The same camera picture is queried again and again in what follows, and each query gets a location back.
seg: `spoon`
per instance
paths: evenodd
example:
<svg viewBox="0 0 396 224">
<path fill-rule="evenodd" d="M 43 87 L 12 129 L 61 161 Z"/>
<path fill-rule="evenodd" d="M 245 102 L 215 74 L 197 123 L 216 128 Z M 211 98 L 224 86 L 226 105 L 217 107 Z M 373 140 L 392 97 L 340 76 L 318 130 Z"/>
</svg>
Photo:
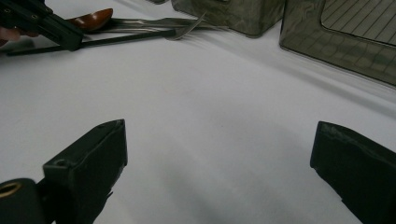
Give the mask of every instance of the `spoon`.
<svg viewBox="0 0 396 224">
<path fill-rule="evenodd" d="M 102 28 L 113 16 L 113 8 L 106 8 L 80 17 L 68 19 L 81 31 L 87 33 Z"/>
<path fill-rule="evenodd" d="M 116 19 L 111 18 L 112 8 L 106 8 L 84 16 L 69 19 L 84 33 L 139 33 L 158 31 L 152 28 L 183 28 L 192 25 L 196 20 L 181 18 L 163 18 L 156 21 L 142 19 Z M 200 21 L 197 28 L 226 29 L 224 26 L 215 26 L 205 21 Z"/>
</svg>

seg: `storage box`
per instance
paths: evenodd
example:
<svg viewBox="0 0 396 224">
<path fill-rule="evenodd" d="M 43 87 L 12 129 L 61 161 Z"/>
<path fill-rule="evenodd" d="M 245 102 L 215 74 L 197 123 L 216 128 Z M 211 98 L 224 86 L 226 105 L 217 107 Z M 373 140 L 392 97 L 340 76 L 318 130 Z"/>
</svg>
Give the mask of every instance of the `storage box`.
<svg viewBox="0 0 396 224">
<path fill-rule="evenodd" d="M 396 87 L 395 0 L 287 0 L 280 46 Z"/>
<path fill-rule="evenodd" d="M 285 0 L 172 0 L 172 6 L 213 24 L 258 37 L 282 18 Z"/>
</svg>

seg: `metal utensil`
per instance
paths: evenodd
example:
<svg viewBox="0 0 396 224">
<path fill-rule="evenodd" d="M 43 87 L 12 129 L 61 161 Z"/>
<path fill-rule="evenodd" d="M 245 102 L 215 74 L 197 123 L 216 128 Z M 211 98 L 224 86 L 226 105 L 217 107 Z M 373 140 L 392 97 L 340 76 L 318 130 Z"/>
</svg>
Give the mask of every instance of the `metal utensil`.
<svg viewBox="0 0 396 224">
<path fill-rule="evenodd" d="M 97 47 L 97 46 L 103 46 L 103 45 L 109 45 L 109 44 L 130 42 L 130 41 L 139 40 L 139 39 L 148 39 L 148 38 L 153 38 L 153 37 L 165 37 L 168 40 L 179 40 L 181 37 L 183 37 L 184 35 L 189 33 L 191 30 L 193 30 L 204 19 L 204 16 L 205 16 L 205 13 L 198 20 L 196 20 L 195 23 L 193 23 L 189 26 L 185 26 L 183 28 L 165 30 L 165 31 L 157 31 L 157 32 L 148 32 L 148 33 L 143 33 L 143 34 L 139 34 L 139 35 L 127 35 L 127 36 L 119 36 L 119 37 L 113 37 L 113 38 L 108 38 L 108 39 L 87 41 L 87 42 L 82 42 L 80 44 L 80 48 L 85 49 L 85 48 L 91 48 L 91 47 Z M 23 51 L 10 52 L 7 54 L 7 56 L 20 56 L 20 55 L 29 55 L 29 54 L 61 51 L 61 50 L 65 50 L 65 49 L 61 46 L 55 46 L 55 47 L 42 48 L 42 49 L 28 49 L 28 50 L 23 50 Z"/>
<path fill-rule="evenodd" d="M 179 28 L 195 23 L 196 20 L 182 18 L 163 18 L 160 20 L 149 21 L 142 19 L 111 19 L 106 26 L 129 27 L 129 28 Z M 227 28 L 227 26 L 215 26 L 207 21 L 200 22 L 197 28 Z"/>
</svg>

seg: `white table surface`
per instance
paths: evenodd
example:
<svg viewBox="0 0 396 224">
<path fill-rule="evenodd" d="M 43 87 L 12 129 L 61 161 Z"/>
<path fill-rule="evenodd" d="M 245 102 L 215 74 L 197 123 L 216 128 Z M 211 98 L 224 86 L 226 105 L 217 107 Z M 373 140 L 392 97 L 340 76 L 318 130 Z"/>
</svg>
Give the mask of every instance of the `white table surface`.
<svg viewBox="0 0 396 224">
<path fill-rule="evenodd" d="M 46 3 L 63 18 L 189 17 L 169 1 Z M 324 120 L 396 150 L 396 90 L 281 49 L 280 27 L 2 54 L 0 182 L 39 181 L 88 130 L 125 119 L 129 164 L 96 224 L 360 223 L 309 167 L 315 131 Z"/>
</svg>

